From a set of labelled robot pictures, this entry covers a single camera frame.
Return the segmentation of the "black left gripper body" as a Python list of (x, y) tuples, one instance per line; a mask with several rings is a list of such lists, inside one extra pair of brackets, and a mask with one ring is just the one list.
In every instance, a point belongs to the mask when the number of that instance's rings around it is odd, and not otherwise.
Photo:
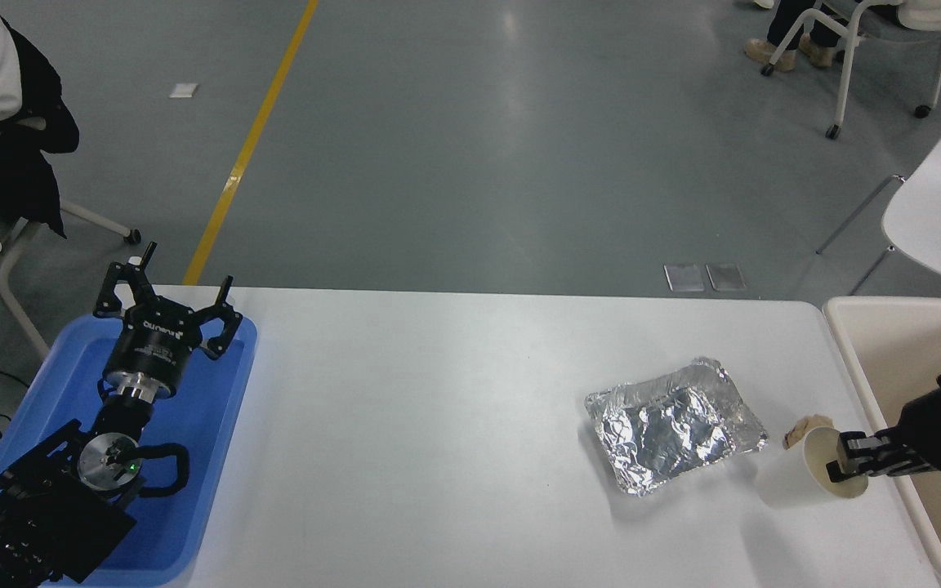
[(194, 310), (168, 299), (134, 304), (123, 315), (123, 330), (105, 365), (105, 377), (143, 373), (161, 386), (178, 386), (194, 347)]

